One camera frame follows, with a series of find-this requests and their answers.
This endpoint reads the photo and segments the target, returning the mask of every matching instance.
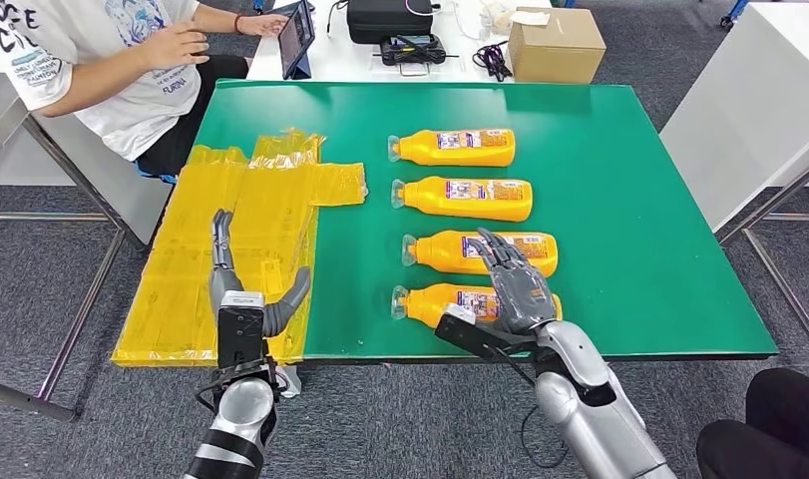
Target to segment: orange bottle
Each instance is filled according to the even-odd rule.
[[[413,207],[430,215],[523,222],[531,214],[534,191],[523,180],[428,177],[392,182],[392,207]]]
[[[557,241],[544,233],[496,233],[524,254],[530,264],[545,277],[557,269]],[[476,232],[439,232],[416,239],[405,235],[401,244],[401,261],[405,266],[427,264],[437,271],[463,274],[487,274],[486,266],[471,240],[483,241]]]
[[[557,319],[563,319],[560,298],[551,293]],[[445,306],[454,303],[472,311],[478,321],[498,318],[498,295],[490,286],[461,286],[440,283],[424,289],[407,290],[395,286],[392,290],[392,317],[418,319],[433,329],[439,324]]]
[[[389,137],[389,161],[418,165],[505,167],[516,155],[516,136],[506,128],[433,132]]]

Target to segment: human hand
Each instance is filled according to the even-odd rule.
[[[239,17],[239,20],[236,21],[236,29],[243,35],[273,37],[280,33],[287,20],[289,19],[283,15],[274,14]]]
[[[206,39],[196,22],[181,22],[158,30],[135,48],[140,49],[149,70],[165,70],[209,60],[207,55],[197,55],[209,48]]]

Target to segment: yellow plastic bag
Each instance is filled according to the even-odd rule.
[[[320,164],[323,138],[290,131],[260,137],[251,160],[236,148],[196,146],[181,172],[112,360],[121,366],[216,365],[207,276],[210,221],[233,211],[230,247],[246,290],[275,302],[297,269],[312,270],[317,207],[363,203],[362,164]],[[301,360],[311,293],[269,340],[280,362]]]

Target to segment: white t-shirt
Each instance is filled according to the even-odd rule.
[[[6,73],[29,110],[60,100],[72,68],[142,43],[193,18],[195,0],[0,0]],[[194,65],[154,70],[75,115],[105,145],[135,160],[193,107],[202,80]]]

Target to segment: green table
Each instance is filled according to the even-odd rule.
[[[390,317],[396,284],[488,284],[401,264],[404,234],[541,231],[557,238],[550,278],[564,317],[609,358],[767,357],[777,348],[629,87],[541,84],[217,85],[197,143],[241,147],[295,127],[323,134],[322,160],[363,162],[369,195],[320,209],[304,357],[331,362],[469,357],[422,323]],[[509,127],[507,168],[387,160],[386,139],[421,129]],[[396,178],[519,178],[534,186],[520,224],[393,210]]]

